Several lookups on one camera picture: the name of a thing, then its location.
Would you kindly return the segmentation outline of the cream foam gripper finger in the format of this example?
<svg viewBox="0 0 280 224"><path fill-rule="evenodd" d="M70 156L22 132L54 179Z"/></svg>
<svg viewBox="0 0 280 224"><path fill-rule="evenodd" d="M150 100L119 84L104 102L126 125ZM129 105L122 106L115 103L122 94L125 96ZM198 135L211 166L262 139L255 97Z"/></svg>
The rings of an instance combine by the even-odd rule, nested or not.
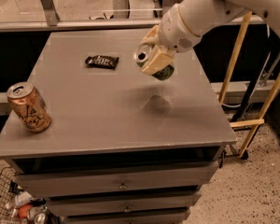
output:
<svg viewBox="0 0 280 224"><path fill-rule="evenodd" d="M165 46L154 46L148 60L141 68L141 72L146 75L154 75L167 65L169 65L175 56L175 52Z"/></svg>
<svg viewBox="0 0 280 224"><path fill-rule="evenodd" d="M159 40L159 30L160 28L158 25L153 26L141 40L141 44L159 46L161 44Z"/></svg>

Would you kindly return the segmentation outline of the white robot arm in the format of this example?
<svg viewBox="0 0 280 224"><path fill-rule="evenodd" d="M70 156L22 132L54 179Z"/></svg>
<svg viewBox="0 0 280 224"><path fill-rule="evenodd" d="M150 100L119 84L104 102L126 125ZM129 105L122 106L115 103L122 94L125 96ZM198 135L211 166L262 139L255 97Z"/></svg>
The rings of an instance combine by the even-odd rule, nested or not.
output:
<svg viewBox="0 0 280 224"><path fill-rule="evenodd" d="M141 71L156 74L173 61L177 52L190 50L204 34L247 11L261 17L280 38L280 0L183 0L143 38L153 51Z"/></svg>

